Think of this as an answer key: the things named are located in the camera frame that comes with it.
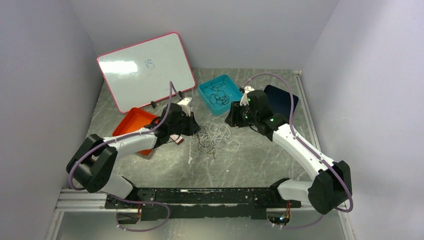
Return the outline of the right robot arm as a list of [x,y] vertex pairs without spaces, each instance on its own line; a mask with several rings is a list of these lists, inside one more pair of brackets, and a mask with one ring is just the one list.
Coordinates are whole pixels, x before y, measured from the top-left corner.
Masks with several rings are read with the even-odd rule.
[[[309,175],[310,181],[282,180],[270,193],[270,202],[282,207],[289,200],[305,202],[320,214],[332,210],[348,213],[353,209],[351,171],[344,161],[335,162],[318,151],[282,114],[274,113],[266,93],[250,86],[240,101],[231,104],[225,119],[230,127],[252,127],[287,151]],[[348,201],[347,209],[342,203]]]

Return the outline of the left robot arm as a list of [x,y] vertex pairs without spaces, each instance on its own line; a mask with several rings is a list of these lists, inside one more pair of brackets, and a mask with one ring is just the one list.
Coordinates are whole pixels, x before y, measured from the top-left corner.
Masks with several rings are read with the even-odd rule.
[[130,180],[113,173],[116,160],[158,148],[172,135],[192,136],[199,130],[190,107],[170,103],[161,116],[139,130],[116,137],[89,135],[66,166],[69,185],[75,189],[73,181],[77,181],[81,190],[116,196],[124,207],[132,208],[139,200],[138,189]]

